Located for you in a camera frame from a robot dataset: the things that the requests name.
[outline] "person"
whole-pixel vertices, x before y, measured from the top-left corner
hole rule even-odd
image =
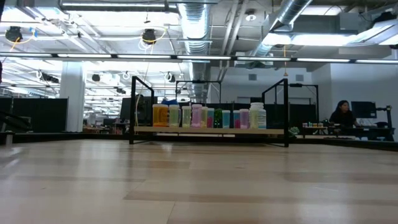
[[[340,124],[346,128],[352,128],[353,125],[360,126],[356,122],[353,112],[349,110],[349,104],[346,100],[338,102],[336,110],[331,114],[329,121],[332,124]]]

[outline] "silver duct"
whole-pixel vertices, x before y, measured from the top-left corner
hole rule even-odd
[[[292,24],[311,2],[312,0],[283,0],[280,4],[281,7],[277,17],[274,21],[271,21],[272,25],[269,26],[268,32],[284,25]],[[251,56],[264,57],[269,53],[271,48],[272,45],[261,42],[256,49],[252,51]]]
[[[210,5],[209,4],[178,4],[181,15],[181,28],[186,39],[200,40],[207,39],[210,26]],[[208,55],[208,42],[185,42],[185,50],[189,55]],[[189,63],[191,80],[210,80],[209,63]],[[192,85],[197,102],[205,101],[208,85]]]

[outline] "black hair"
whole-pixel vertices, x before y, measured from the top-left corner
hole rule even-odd
[[[340,106],[343,106],[343,104],[345,104],[345,103],[347,103],[349,105],[349,102],[346,100],[341,100],[340,102],[338,102],[335,112],[341,113]]]

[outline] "ceiling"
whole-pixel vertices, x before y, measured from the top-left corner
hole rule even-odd
[[[311,5],[306,8],[302,15],[328,15],[334,16],[346,8],[348,11],[364,11],[384,7],[397,1],[339,1],[339,0],[313,0]],[[93,53],[93,54],[184,54],[185,47],[180,26],[180,18],[174,13],[159,12],[110,12],[110,11],[61,11],[54,7],[38,7],[35,11],[14,7],[6,1],[7,7],[0,23],[0,44],[1,52],[8,52],[12,49],[13,43],[9,42],[4,34],[10,26],[21,26],[24,44],[17,44],[12,49],[13,52],[65,52],[65,53]],[[267,14],[277,11],[280,0],[269,1],[249,1],[248,9],[255,9],[256,19],[247,21],[243,19],[239,28],[238,37],[233,45],[233,52],[248,52],[256,48],[262,40],[262,26]],[[219,55],[223,45],[226,24],[229,20],[232,1],[219,1],[211,8],[211,41],[210,54]],[[142,50],[140,46],[141,34],[144,29],[153,28],[157,37],[162,37],[156,42],[153,48]],[[35,37],[32,36],[32,29],[35,30]],[[373,52],[375,57],[386,57],[388,47],[377,46],[376,49],[369,51],[369,47],[358,47],[358,55],[363,52]],[[286,45],[285,49],[274,47],[271,53],[274,56],[283,57],[326,57],[343,56],[344,47],[319,47]],[[24,88],[3,88],[0,93],[3,95],[32,95],[57,97],[59,85],[49,85],[37,78],[37,71],[47,73],[61,81],[62,61],[56,60],[21,60],[8,58],[4,62],[3,83],[2,85],[33,85],[34,87]],[[276,63],[274,68],[283,67],[284,63]],[[317,64],[291,63],[289,67],[306,68],[310,71],[311,67]],[[120,107],[120,98],[123,94],[117,93],[114,86],[119,86],[129,92],[131,86],[131,75],[137,75],[145,79],[146,83],[153,86],[156,94],[163,98],[171,97],[174,91],[171,89],[174,83],[165,80],[164,75],[171,73],[176,80],[190,80],[187,63],[156,63],[156,62],[85,62],[87,69],[87,88],[86,99],[95,99],[96,105],[86,103],[87,111],[101,111],[103,114],[116,114]],[[217,69],[212,68],[212,78],[216,78]],[[236,84],[237,78],[233,78],[242,71],[242,68],[228,69],[223,84]],[[94,82],[92,74],[110,76],[106,82]],[[239,82],[242,85],[252,85],[245,83],[247,80]],[[264,79],[261,83],[273,82],[272,79]],[[192,93],[183,91],[181,98],[188,100]]]

